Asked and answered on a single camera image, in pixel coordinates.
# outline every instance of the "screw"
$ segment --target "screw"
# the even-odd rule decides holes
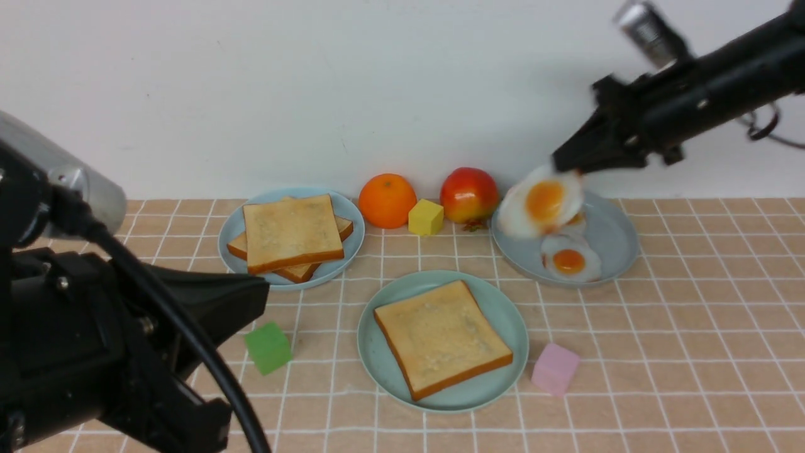
[[[154,333],[154,323],[151,321],[150,318],[140,318],[140,324],[142,324],[142,332],[148,336]]]

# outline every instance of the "egg white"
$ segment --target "egg white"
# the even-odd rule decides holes
[[[556,268],[554,254],[566,249],[578,251],[584,257],[584,269],[575,274],[566,274]],[[543,266],[557,280],[588,283],[601,279],[601,258],[582,235],[564,232],[545,236],[540,252]]]
[[[562,185],[564,199],[555,218],[540,222],[529,215],[526,200],[532,187],[548,180]],[[506,193],[498,208],[497,226],[511,238],[536,239],[559,231],[579,212],[583,203],[584,187],[578,172],[557,173],[552,165],[544,165],[535,168]]]
[[[587,213],[584,210],[579,210],[579,222],[570,224],[566,223],[562,228],[559,230],[559,233],[573,233],[575,235],[584,235],[584,232],[587,230]]]

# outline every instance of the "black cable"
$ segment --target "black cable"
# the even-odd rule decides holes
[[[770,107],[774,110],[774,117],[771,119],[768,125],[762,128],[758,127],[758,114],[756,114],[754,111],[749,112],[749,120],[741,117],[737,118],[736,121],[747,127],[746,134],[749,136],[750,140],[757,141],[760,139],[769,139],[780,143],[781,145],[805,151],[805,143],[795,142],[771,133],[775,127],[777,127],[780,121],[780,116],[782,115],[782,111],[775,102],[772,102]]]
[[[52,214],[61,220],[60,226],[70,234],[80,235],[89,242],[97,244],[151,298],[184,336],[190,348],[201,358],[221,387],[241,423],[252,452],[271,453],[271,447],[262,431],[257,414],[232,374],[232,370],[218,354],[215,345],[201,327],[176,301],[171,291],[151,271],[142,266],[140,260],[109,233],[103,223],[95,219],[89,205],[63,188],[54,188],[54,195],[60,202],[54,203]]]

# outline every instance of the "stack of toast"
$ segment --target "stack of toast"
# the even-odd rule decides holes
[[[374,310],[413,401],[512,364],[462,280]]]
[[[353,222],[338,217],[328,193],[278,202],[244,205],[246,231],[226,247],[246,261],[249,274],[273,272],[304,283],[322,263],[342,260]]]

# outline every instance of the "orange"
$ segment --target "orange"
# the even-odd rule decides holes
[[[416,192],[404,177],[383,173],[361,189],[357,208],[377,228],[394,229],[408,223],[408,211],[416,205]]]

